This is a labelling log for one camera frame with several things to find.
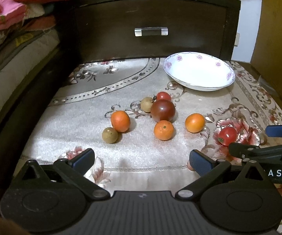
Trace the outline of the orange tangerine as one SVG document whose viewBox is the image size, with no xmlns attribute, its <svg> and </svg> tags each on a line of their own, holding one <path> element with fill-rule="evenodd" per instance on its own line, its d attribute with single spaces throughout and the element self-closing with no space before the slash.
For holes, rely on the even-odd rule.
<svg viewBox="0 0 282 235">
<path fill-rule="evenodd" d="M 170 121 L 161 120 L 154 127 L 154 135 L 161 141 L 170 140 L 174 134 L 174 127 Z"/>
<path fill-rule="evenodd" d="M 191 133 L 198 133 L 205 126 L 205 118 L 199 113 L 189 115 L 185 120 L 185 127 Z"/>
<path fill-rule="evenodd" d="M 111 115 L 111 124 L 116 131 L 124 133 L 130 127 L 130 117 L 125 111 L 115 111 Z"/>
</svg>

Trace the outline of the brown longan front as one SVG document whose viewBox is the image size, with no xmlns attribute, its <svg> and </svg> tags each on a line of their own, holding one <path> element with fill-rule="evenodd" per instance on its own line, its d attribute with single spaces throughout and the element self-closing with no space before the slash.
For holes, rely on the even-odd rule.
<svg viewBox="0 0 282 235">
<path fill-rule="evenodd" d="M 102 132 L 102 139 L 108 144 L 115 143 L 118 139 L 118 132 L 112 127 L 107 127 Z"/>
</svg>

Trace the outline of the brown longan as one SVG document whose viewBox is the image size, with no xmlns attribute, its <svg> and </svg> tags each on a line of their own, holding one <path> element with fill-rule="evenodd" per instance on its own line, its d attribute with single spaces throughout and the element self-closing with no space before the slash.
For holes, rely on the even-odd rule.
<svg viewBox="0 0 282 235">
<path fill-rule="evenodd" d="M 108 144 L 115 143 L 118 139 L 118 132 L 112 127 L 107 127 L 102 132 L 102 139 Z"/>
<path fill-rule="evenodd" d="M 140 102 L 140 108 L 141 108 L 142 111 L 149 113 L 149 112 L 151 112 L 151 107 L 152 107 L 153 103 L 154 103 L 153 98 L 145 97 Z"/>
</svg>

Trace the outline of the large dark red tomato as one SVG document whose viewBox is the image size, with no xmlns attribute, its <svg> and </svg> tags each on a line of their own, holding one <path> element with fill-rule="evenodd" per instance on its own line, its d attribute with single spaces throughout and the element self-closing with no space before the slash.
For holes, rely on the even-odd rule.
<svg viewBox="0 0 282 235">
<path fill-rule="evenodd" d="M 152 118 L 159 122 L 161 120 L 172 121 L 175 116 L 175 106 L 169 100 L 158 100 L 151 106 Z"/>
</svg>

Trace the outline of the small red cherry tomato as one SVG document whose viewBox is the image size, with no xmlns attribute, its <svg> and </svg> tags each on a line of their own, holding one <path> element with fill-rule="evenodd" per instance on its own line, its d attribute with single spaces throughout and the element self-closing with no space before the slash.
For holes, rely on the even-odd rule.
<svg viewBox="0 0 282 235">
<path fill-rule="evenodd" d="M 168 92 L 161 91 L 157 93 L 156 95 L 156 101 L 159 101 L 159 100 L 171 101 L 171 96 L 168 94 Z"/>
</svg>

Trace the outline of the brown longan back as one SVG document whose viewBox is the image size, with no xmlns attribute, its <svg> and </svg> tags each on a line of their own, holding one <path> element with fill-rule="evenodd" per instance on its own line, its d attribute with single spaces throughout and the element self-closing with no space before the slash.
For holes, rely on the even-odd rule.
<svg viewBox="0 0 282 235">
<path fill-rule="evenodd" d="M 151 112 L 151 107 L 152 107 L 153 103 L 154 103 L 153 98 L 145 97 L 140 102 L 140 108 L 141 108 L 142 111 L 149 113 L 149 112 Z"/>
</svg>

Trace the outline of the floral beige table cloth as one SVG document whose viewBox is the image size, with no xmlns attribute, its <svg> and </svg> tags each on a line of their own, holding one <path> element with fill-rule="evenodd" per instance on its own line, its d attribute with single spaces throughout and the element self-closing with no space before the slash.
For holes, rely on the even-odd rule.
<svg viewBox="0 0 282 235">
<path fill-rule="evenodd" d="M 61 88 L 35 126 L 18 162 L 35 159 L 50 165 L 59 158 L 91 148 L 95 163 L 86 178 L 112 194 L 109 203 L 96 203 L 67 234 L 223 234 L 204 220 L 197 207 L 172 198 L 181 187 L 198 178 L 187 167 L 190 151 L 224 158 L 227 148 L 218 132 L 233 126 L 238 139 L 261 147 L 281 145 L 268 137 L 268 125 L 282 125 L 282 110 L 266 90 L 240 64 L 230 62 L 236 75 L 227 88 L 198 92 L 179 85 L 164 72 L 161 58 L 110 61 L 81 65 L 72 85 Z M 145 97 L 171 96 L 174 134 L 161 141 L 154 135 L 157 123 L 141 110 Z M 130 127 L 118 132 L 115 143 L 102 139 L 115 111 L 125 111 Z M 205 118 L 198 133 L 186 130 L 194 113 Z"/>
</svg>

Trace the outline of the white floral plate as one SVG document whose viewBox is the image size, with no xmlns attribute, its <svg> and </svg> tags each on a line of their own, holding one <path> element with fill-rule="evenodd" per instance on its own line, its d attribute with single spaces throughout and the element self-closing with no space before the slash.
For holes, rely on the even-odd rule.
<svg viewBox="0 0 282 235">
<path fill-rule="evenodd" d="M 168 56 L 163 69 L 180 85 L 197 91 L 217 91 L 232 85 L 236 75 L 228 63 L 200 52 Z"/>
</svg>

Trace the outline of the stack of folded bedding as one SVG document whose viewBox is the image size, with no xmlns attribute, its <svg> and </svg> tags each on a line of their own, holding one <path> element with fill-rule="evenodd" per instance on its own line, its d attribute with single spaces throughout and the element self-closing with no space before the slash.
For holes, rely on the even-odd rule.
<svg viewBox="0 0 282 235">
<path fill-rule="evenodd" d="M 0 0 L 0 122 L 24 78 L 59 44 L 53 9 Z"/>
</svg>

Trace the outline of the dark wooden nightstand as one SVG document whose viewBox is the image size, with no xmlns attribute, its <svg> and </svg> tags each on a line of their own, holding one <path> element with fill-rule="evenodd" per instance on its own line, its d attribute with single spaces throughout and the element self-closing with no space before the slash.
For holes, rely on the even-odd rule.
<svg viewBox="0 0 282 235">
<path fill-rule="evenodd" d="M 239 0 L 70 0 L 54 7 L 61 49 L 76 62 L 202 52 L 230 60 Z M 167 36 L 135 37 L 135 28 L 167 27 Z"/>
</svg>

